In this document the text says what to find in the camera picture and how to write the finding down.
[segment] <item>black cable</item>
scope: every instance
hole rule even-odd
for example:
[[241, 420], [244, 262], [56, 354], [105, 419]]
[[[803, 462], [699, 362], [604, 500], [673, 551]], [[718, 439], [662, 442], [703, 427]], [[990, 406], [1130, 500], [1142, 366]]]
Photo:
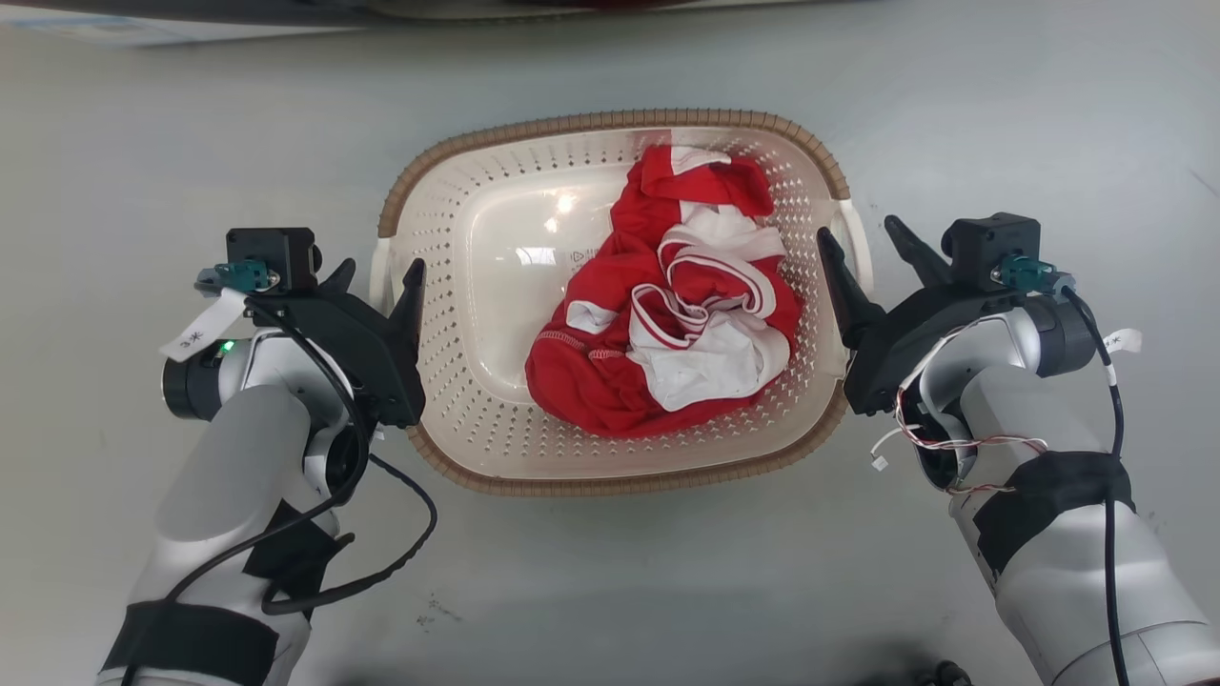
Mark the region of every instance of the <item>black cable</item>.
[[[1105, 349], [1105, 339], [1102, 338], [1102, 332], [1097, 328], [1093, 312], [1085, 304], [1085, 300], [1071, 288], [1064, 288], [1063, 294], [1076, 308], [1081, 319], [1085, 320], [1085, 327], [1088, 328], [1088, 334], [1093, 338], [1093, 344], [1097, 345], [1097, 354], [1102, 358], [1105, 374], [1110, 380], [1110, 400], [1114, 404], [1114, 447], [1110, 449], [1110, 454], [1114, 455], [1116, 463], [1122, 457], [1122, 438], [1126, 424], [1122, 419], [1122, 395], [1119, 394], [1119, 382], [1114, 376], [1114, 363], [1110, 360], [1110, 353]], [[1114, 483], [1111, 481], [1105, 492], [1105, 624], [1110, 634], [1110, 655], [1114, 658], [1114, 674], [1118, 676], [1119, 686], [1131, 686], [1127, 676], [1126, 659], [1122, 657], [1122, 632], [1119, 629], [1119, 593], [1114, 559]]]
[[[368, 587], [371, 587], [371, 586], [373, 586], [376, 583], [379, 583], [381, 581], [384, 581], [394, 571], [398, 571], [399, 569], [401, 569], [403, 565], [405, 565], [407, 563], [407, 560], [410, 560], [411, 558], [415, 557], [415, 554], [420, 551], [420, 548], [423, 547], [423, 543], [428, 540], [428, 537], [432, 536], [432, 531], [437, 526], [437, 507], [432, 502], [432, 498], [428, 497], [428, 494], [423, 491], [423, 488], [421, 488], [420, 485], [417, 485], [415, 481], [412, 481], [410, 477], [407, 477], [401, 471], [399, 471], [399, 470], [394, 469], [393, 466], [386, 464], [381, 458], [377, 458], [375, 455], [370, 455], [370, 453], [368, 453], [368, 437], [370, 437], [370, 432], [368, 432], [367, 427], [364, 424], [364, 419], [362, 419], [362, 416], [360, 414], [360, 408], [356, 405], [355, 398], [353, 398], [351, 394], [348, 393], [346, 386], [344, 386], [343, 381], [339, 378], [339, 376], [331, 367], [329, 363], [327, 363], [326, 359], [322, 358], [322, 355], [317, 352], [317, 349], [314, 347], [314, 344], [310, 343], [309, 339], [305, 338], [304, 334], [301, 334], [299, 331], [296, 331], [295, 327], [293, 327], [292, 325], [289, 325], [288, 322], [285, 322], [283, 320], [283, 317], [281, 317], [281, 316], [276, 315], [274, 312], [267, 310], [265, 306], [262, 306], [261, 304], [259, 304], [257, 301], [255, 301], [253, 298], [246, 299], [245, 306], [248, 309], [250, 309], [251, 311], [254, 311], [254, 314], [260, 315], [264, 319], [266, 319], [267, 321], [270, 321], [271, 323], [273, 323], [285, 336], [288, 336], [289, 338], [292, 338], [301, 348], [301, 350], [305, 352], [305, 354], [309, 356], [309, 359], [312, 360], [315, 365], [317, 365], [318, 370], [322, 372], [322, 376], [325, 376], [326, 380], [331, 383], [331, 387], [334, 389], [334, 392], [339, 394], [339, 399], [343, 402], [343, 406], [348, 411], [348, 417], [351, 421], [354, 433], [356, 435], [356, 447], [357, 447], [356, 448], [356, 464], [355, 464], [354, 469], [351, 470], [351, 475], [348, 476], [348, 478], [339, 486], [339, 488], [337, 488], [334, 492], [331, 493], [329, 498], [322, 500], [317, 505], [315, 505], [312, 508], [310, 508], [309, 510], [306, 510], [306, 511], [296, 515], [295, 518], [293, 518], [293, 519], [290, 519], [290, 520], [281, 524], [279, 526], [276, 526], [273, 529], [268, 529], [268, 530], [266, 530], [262, 533], [259, 533], [256, 536], [251, 536], [250, 538], [246, 538], [245, 541], [242, 541], [240, 543], [237, 543], [233, 547], [227, 548], [227, 549], [217, 553], [211, 559], [209, 559], [207, 561], [203, 563], [201, 565], [199, 565], [198, 568], [195, 568], [194, 570], [192, 570], [190, 574], [188, 574], [187, 576], [184, 576], [182, 579], [182, 581], [179, 581], [173, 588], [170, 590], [170, 592], [163, 598], [165, 602], [160, 605], [160, 609], [156, 613], [154, 613], [152, 618], [144, 626], [143, 631], [140, 631], [140, 635], [135, 638], [135, 641], [133, 642], [133, 646], [139, 646], [139, 643], [144, 640], [144, 636], [148, 634], [149, 627], [151, 627], [152, 625], [155, 625], [155, 624], [157, 624], [160, 621], [160, 619], [161, 619], [161, 616], [162, 616], [162, 614], [165, 612], [165, 608], [168, 607], [171, 603], [177, 602], [177, 599], [182, 596], [182, 593], [185, 592], [187, 588], [190, 587], [190, 585], [194, 583], [195, 581], [198, 581], [201, 576], [204, 576], [209, 571], [216, 569], [217, 566], [220, 566], [224, 561], [227, 561], [227, 560], [229, 560], [229, 559], [232, 559], [232, 558], [234, 558], [234, 557], [237, 557], [237, 555], [239, 555], [239, 554], [249, 551], [250, 548], [257, 546], [259, 543], [261, 543], [261, 542], [271, 538], [272, 536], [277, 536], [277, 535], [283, 533], [284, 531], [287, 531], [287, 530], [289, 530], [289, 529], [292, 529], [292, 527], [294, 527], [294, 526], [296, 526], [299, 524], [310, 521], [314, 518], [321, 515], [322, 513], [326, 513], [327, 510], [334, 508], [337, 504], [344, 503], [348, 499], [350, 499], [351, 493], [356, 488], [356, 483], [360, 481], [360, 478], [365, 474], [365, 470], [368, 468], [370, 458], [372, 458], [372, 460], [375, 461], [375, 464], [377, 464], [378, 466], [381, 466], [382, 469], [384, 469], [386, 471], [388, 471], [392, 476], [395, 476], [396, 478], [399, 478], [400, 481], [403, 481], [404, 483], [406, 483], [412, 491], [415, 491], [415, 493], [417, 496], [420, 496], [420, 498], [425, 502], [425, 504], [427, 504], [427, 507], [428, 507], [428, 514], [429, 514], [429, 521], [428, 521], [428, 526], [425, 530], [423, 535], [420, 537], [418, 541], [416, 541], [416, 543], [411, 547], [410, 551], [407, 551], [407, 553], [405, 555], [400, 557], [398, 560], [395, 560], [394, 563], [392, 563], [384, 570], [382, 570], [379, 572], [376, 572], [376, 574], [371, 574], [371, 575], [365, 576], [362, 579], [357, 579], [355, 581], [344, 583], [344, 585], [338, 586], [336, 588], [329, 588], [327, 591], [322, 591], [322, 592], [320, 592], [317, 594], [314, 594], [314, 596], [307, 596], [305, 598], [294, 599], [293, 602], [296, 605], [299, 605], [299, 607], [295, 607], [292, 610], [273, 612], [273, 613], [267, 613], [267, 614], [290, 614], [290, 613], [294, 613], [294, 612], [304, 612], [304, 610], [307, 610], [307, 609], [314, 609], [314, 608], [317, 608], [317, 607], [321, 607], [321, 605], [326, 605], [326, 604], [331, 604], [331, 603], [342, 601], [344, 598], [349, 598], [349, 597], [355, 596], [356, 593], [359, 593], [361, 591], [365, 591], [366, 588], [368, 588]], [[274, 593], [270, 593], [268, 596], [266, 596], [264, 598], [264, 608], [266, 608], [267, 604], [268, 604], [267, 603], [267, 598], [270, 598], [273, 594]], [[135, 675], [137, 675], [138, 671], [139, 671], [139, 664], [135, 664], [135, 663], [128, 664], [127, 669], [123, 671], [123, 680], [122, 680], [122, 682], [121, 682], [120, 686], [133, 686], [135, 684]]]
[[346, 583], [342, 583], [333, 588], [327, 588], [326, 591], [322, 591], [314, 596], [306, 596], [304, 598], [287, 598], [283, 601], [274, 601], [272, 598], [274, 598], [276, 593], [279, 592], [281, 582], [285, 580], [279, 580], [279, 581], [273, 580], [271, 582], [271, 586], [267, 587], [266, 593], [264, 593], [262, 596], [262, 612], [265, 614], [283, 615], [283, 614], [293, 614], [293, 613], [311, 610], [314, 608], [318, 608], [322, 605], [338, 603], [339, 601], [350, 598], [356, 593], [362, 593], [364, 591], [367, 591], [368, 588], [381, 583], [382, 581], [386, 581], [395, 571], [403, 569], [406, 565], [406, 563], [409, 563], [411, 558], [414, 558], [415, 554], [420, 552], [420, 548], [423, 547], [423, 544], [428, 541], [428, 538], [432, 537], [432, 532], [437, 529], [437, 504], [432, 502], [432, 497], [428, 496], [428, 493], [410, 476], [403, 474], [396, 468], [388, 464], [386, 460], [382, 460], [377, 455], [372, 454], [368, 455], [368, 460], [372, 461], [375, 465], [386, 470], [386, 472], [393, 476], [394, 478], [398, 478], [399, 481], [405, 483], [407, 488], [415, 491], [415, 494], [418, 496], [421, 500], [423, 500], [423, 504], [427, 505], [428, 508], [428, 526], [423, 530], [423, 533], [421, 533], [420, 537], [415, 540], [415, 543], [405, 553], [403, 553], [398, 559], [395, 559], [388, 566], [386, 566], [386, 569], [375, 574], [370, 574], [368, 576], [360, 577], [355, 581], [349, 581]]

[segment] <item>gray table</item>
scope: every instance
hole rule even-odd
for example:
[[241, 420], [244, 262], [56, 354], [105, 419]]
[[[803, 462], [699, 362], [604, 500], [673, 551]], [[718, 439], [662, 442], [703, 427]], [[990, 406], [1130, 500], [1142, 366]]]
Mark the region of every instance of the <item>gray table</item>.
[[[914, 275], [886, 212], [1043, 222], [1116, 364], [1141, 513], [1203, 608], [1215, 585], [1220, 9], [1209, 0], [874, 0], [773, 11], [348, 34], [144, 51], [0, 28], [0, 664], [79, 684], [100, 664], [151, 515], [201, 426], [172, 419], [156, 348], [200, 309], [232, 226], [307, 225], [367, 265], [382, 199], [465, 131], [654, 106], [773, 111], [853, 188], [894, 305]], [[364, 282], [357, 282], [364, 288]], [[1108, 433], [1102, 371], [1059, 386]], [[849, 684], [948, 655], [1035, 680], [946, 499], [882, 419], [813, 458], [697, 491], [509, 500], [436, 476], [440, 527], [390, 583], [318, 612], [294, 684]], [[406, 546], [420, 508], [371, 472], [332, 580]]]

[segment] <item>white label tag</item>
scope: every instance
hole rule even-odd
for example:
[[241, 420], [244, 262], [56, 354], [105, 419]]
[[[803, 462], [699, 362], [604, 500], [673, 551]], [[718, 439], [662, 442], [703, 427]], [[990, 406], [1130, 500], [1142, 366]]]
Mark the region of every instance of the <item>white label tag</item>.
[[226, 288], [218, 300], [190, 322], [182, 336], [161, 345], [161, 354], [176, 363], [184, 363], [192, 355], [211, 345], [245, 311], [245, 293]]
[[1143, 333], [1138, 328], [1120, 328], [1105, 337], [1105, 352], [1118, 353], [1126, 350], [1138, 353], [1143, 348]]

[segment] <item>red and white garment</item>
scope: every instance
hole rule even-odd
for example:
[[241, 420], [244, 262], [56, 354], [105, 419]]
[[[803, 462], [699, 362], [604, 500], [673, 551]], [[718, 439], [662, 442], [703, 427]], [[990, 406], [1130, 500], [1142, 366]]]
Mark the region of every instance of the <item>red and white garment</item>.
[[534, 402], [614, 437], [752, 404], [787, 366], [800, 317], [778, 231], [752, 218], [773, 210], [752, 160], [645, 150], [610, 210], [614, 232], [529, 352]]

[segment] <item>red fabric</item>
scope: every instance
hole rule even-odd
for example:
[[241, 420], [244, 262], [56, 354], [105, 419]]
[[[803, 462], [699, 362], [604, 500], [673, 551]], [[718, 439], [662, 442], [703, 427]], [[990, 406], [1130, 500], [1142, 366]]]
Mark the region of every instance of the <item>red fabric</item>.
[[[643, 369], [626, 356], [632, 288], [640, 283], [670, 288], [656, 250], [665, 232], [681, 222], [678, 200], [731, 204], [747, 216], [766, 216], [775, 210], [766, 177], [754, 161], [733, 159], [731, 164], [710, 164], [673, 176], [670, 156], [669, 146], [649, 148], [628, 172], [627, 186], [610, 210], [614, 232], [569, 282], [564, 301], [526, 360], [526, 380], [534, 402], [551, 415], [599, 436], [628, 438], [678, 431], [750, 405], [758, 398], [704, 400], [670, 413], [653, 399]], [[776, 309], [766, 321], [793, 341], [800, 305], [775, 271], [778, 261], [773, 258], [754, 265], [776, 287]], [[688, 303], [742, 294], [739, 284], [717, 281], [695, 266], [677, 269], [691, 273]], [[600, 333], [570, 327], [567, 308], [575, 300], [595, 303], [619, 316]], [[642, 305], [658, 326], [680, 339], [691, 332], [689, 322], [684, 327], [661, 298], [655, 301], [653, 306], [653, 299], [644, 299]]]

